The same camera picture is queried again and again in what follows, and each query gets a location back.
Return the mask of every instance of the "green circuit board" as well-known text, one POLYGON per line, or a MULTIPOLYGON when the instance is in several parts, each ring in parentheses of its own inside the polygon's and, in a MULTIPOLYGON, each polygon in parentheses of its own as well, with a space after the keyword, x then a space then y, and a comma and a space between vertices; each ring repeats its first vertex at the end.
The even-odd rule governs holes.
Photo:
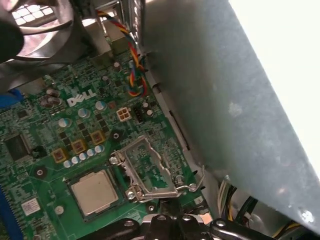
MULTIPOLYGON (((156 205, 159 200, 146 203, 129 200, 125 194, 130 185, 128 176, 120 166, 109 162, 114 151, 140 136, 145 136, 159 153, 172 182, 176 176, 183 176, 186 185, 196 182, 150 87, 144 97, 131 97, 127 93, 130 54, 123 53, 116 61, 121 71, 97 65, 90 58, 65 66, 42 78, 41 92, 28 94, 21 103, 0 112, 0 185, 24 239, 41 236, 44 240, 76 240, 121 218, 141 222, 150 203, 156 205), (59 92, 60 105, 41 104, 48 98, 48 88, 59 92), (98 101, 105 103, 102 110, 95 107, 98 101), (121 108, 129 113, 124 121, 117 114, 121 108), (80 109, 85 109, 85 117, 79 116, 80 109), (61 119, 65 119, 66 127, 59 125, 61 119), (96 140, 92 133, 98 133, 96 140), (96 145, 101 152, 79 159, 81 147, 86 153, 96 145), (116 197, 103 211, 87 214, 82 204, 90 208, 96 203, 82 203, 73 187, 76 183, 88 184, 83 179, 92 173, 107 173, 116 197)), ((167 186, 144 146, 129 155, 149 189, 167 186)), ((200 190, 186 191, 179 201, 183 207, 196 208, 203 196, 200 190)))

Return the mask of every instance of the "cable bundle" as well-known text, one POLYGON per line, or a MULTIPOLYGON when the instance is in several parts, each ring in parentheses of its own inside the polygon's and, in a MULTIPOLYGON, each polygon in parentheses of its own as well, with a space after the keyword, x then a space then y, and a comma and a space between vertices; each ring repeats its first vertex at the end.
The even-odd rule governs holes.
POLYGON ((130 53, 132 55, 132 59, 134 62, 134 65, 132 66, 130 77, 129 77, 129 84, 128 84, 128 94, 131 97, 138 97, 138 96, 145 96, 147 94, 147 83, 146 83, 146 76, 145 76, 145 69, 139 62, 139 57, 137 53, 136 48, 136 42, 135 40, 130 36, 129 31, 126 29, 125 26, 123 26, 121 23, 119 23, 114 17, 110 16, 109 14, 98 11, 99 17, 106 17, 108 21, 110 21, 112 24, 118 27, 118 29, 124 34, 125 38, 128 40, 128 45, 130 49, 130 53), (142 80, 142 86, 143 88, 140 91, 135 91, 135 87, 137 84, 138 78, 141 78, 142 80))

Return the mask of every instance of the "metal bracket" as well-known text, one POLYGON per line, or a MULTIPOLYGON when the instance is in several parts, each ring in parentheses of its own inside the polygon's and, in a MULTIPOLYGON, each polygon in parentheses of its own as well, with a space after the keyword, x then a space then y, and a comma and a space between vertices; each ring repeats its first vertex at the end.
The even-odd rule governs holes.
POLYGON ((199 189, 205 177, 205 168, 202 167, 202 177, 198 184, 192 183, 190 185, 176 187, 172 181, 169 169, 165 168, 162 165, 162 158, 160 154, 152 148, 148 138, 144 135, 139 136, 134 142, 114 152, 109 161, 113 165, 122 166, 125 169, 125 174, 130 177, 130 188, 126 191, 128 199, 137 199, 141 203, 152 199, 177 198, 182 194, 184 190, 195 192, 199 189), (160 174, 163 176, 163 179, 167 184, 167 187, 153 187, 152 190, 148 190, 139 177, 137 171, 135 170, 135 167, 133 166, 130 158, 127 155, 127 152, 137 148, 140 145, 144 145, 146 147, 148 153, 151 156, 152 162, 157 166, 160 174))

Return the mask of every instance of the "white label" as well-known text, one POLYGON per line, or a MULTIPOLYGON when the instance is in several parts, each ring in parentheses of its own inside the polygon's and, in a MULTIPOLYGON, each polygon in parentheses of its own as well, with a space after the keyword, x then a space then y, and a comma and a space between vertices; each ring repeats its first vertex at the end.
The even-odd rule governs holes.
POLYGON ((97 96, 97 94, 92 92, 91 89, 89 89, 88 94, 84 91, 82 94, 77 94, 75 97, 70 97, 66 101, 69 104, 69 107, 73 107, 77 103, 82 103, 84 100, 88 100, 95 96, 97 96))
POLYGON ((36 198, 21 204, 21 207, 26 216, 29 216, 30 214, 33 214, 41 209, 36 198))

